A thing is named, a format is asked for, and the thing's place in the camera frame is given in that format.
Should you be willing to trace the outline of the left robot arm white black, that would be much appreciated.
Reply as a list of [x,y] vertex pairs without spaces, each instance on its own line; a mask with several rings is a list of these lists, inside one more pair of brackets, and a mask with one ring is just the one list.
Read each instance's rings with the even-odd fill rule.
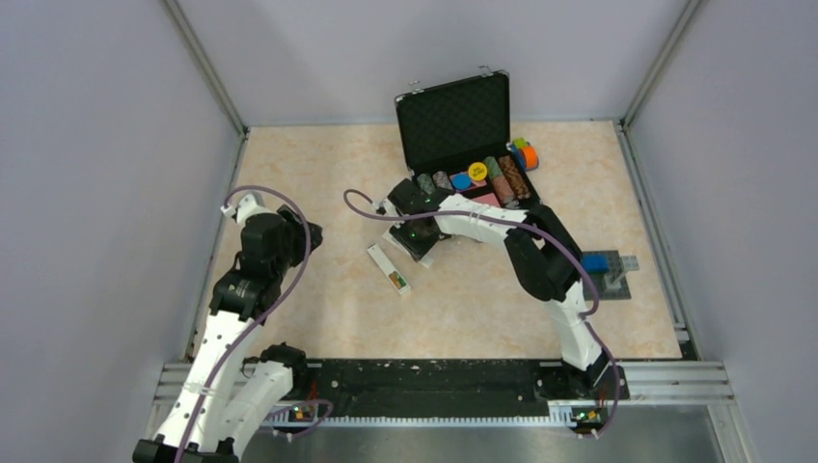
[[241,248],[214,285],[198,353],[167,418],[132,453],[135,462],[237,462],[273,406],[309,387],[304,351],[284,343],[259,356],[239,392],[233,387],[263,314],[285,296],[286,272],[321,243],[320,226],[282,205],[272,211],[246,196],[228,213]]

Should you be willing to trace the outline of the green battery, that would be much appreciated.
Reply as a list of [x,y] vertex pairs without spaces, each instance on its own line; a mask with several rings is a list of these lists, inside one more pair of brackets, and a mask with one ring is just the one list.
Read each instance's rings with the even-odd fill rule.
[[405,279],[402,277],[402,275],[398,271],[393,272],[391,277],[395,280],[396,284],[399,285],[400,287],[403,287],[403,286],[407,285]]

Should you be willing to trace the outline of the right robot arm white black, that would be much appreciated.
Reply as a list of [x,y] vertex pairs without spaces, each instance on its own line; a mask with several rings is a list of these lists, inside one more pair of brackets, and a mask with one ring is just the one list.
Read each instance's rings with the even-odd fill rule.
[[589,324],[599,291],[582,266],[580,247],[550,207],[503,208],[459,193],[426,193],[404,179],[375,211],[396,221],[391,233],[414,259],[455,236],[504,250],[519,285],[556,323],[568,390],[591,397],[604,386],[612,355]]

